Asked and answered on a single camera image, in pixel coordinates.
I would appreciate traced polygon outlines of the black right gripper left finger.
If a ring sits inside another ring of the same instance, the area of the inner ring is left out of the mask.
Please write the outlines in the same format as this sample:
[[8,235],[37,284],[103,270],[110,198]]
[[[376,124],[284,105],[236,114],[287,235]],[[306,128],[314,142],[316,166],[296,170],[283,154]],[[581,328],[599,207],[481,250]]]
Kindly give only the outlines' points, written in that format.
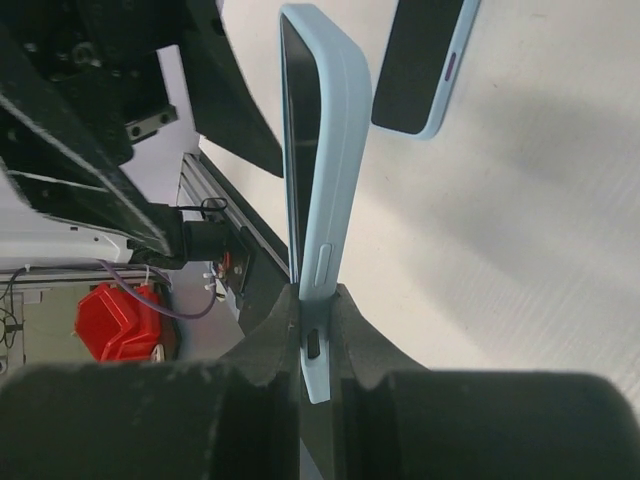
[[5,479],[295,479],[300,303],[216,360],[19,369],[1,388]]

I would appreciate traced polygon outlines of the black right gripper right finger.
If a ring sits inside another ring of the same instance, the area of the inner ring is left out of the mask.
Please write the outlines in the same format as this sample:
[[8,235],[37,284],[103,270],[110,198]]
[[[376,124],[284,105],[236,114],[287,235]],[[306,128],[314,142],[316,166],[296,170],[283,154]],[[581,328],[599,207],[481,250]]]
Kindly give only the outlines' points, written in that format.
[[340,479],[635,479],[639,425],[585,373],[430,370],[339,286],[331,303],[334,472]]

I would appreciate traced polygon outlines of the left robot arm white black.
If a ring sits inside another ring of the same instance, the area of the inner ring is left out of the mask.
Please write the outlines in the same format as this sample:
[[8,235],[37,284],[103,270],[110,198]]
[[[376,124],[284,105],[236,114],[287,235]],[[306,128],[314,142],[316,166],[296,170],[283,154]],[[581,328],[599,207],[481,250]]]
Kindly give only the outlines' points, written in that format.
[[181,164],[208,140],[281,176],[219,1],[5,1],[5,268],[221,257],[227,230],[188,220]]

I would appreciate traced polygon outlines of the black phone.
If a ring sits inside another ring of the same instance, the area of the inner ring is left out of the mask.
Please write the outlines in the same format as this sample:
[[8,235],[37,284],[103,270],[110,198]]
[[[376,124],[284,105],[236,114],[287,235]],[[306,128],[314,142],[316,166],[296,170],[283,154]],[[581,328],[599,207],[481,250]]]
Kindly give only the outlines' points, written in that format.
[[318,146],[321,95],[316,61],[285,15],[280,17],[283,166],[290,279],[300,279]]

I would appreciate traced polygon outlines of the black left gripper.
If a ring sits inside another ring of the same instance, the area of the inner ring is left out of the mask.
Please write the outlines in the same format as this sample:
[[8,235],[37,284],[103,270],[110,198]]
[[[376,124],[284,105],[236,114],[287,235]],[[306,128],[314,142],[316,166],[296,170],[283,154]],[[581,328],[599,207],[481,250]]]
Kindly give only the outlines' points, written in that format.
[[117,164],[179,118],[159,52],[182,27],[196,131],[283,176],[281,145],[214,1],[4,1],[1,23],[1,167],[45,217],[172,252],[170,210],[148,202]]

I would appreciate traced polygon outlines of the purple smartphone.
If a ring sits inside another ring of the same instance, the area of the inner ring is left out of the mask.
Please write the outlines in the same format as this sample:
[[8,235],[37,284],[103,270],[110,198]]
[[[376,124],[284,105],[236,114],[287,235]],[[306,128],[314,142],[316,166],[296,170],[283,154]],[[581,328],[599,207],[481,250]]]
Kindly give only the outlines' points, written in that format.
[[428,1],[399,1],[374,95],[373,125],[416,137],[428,109],[426,72],[423,55],[429,27]]

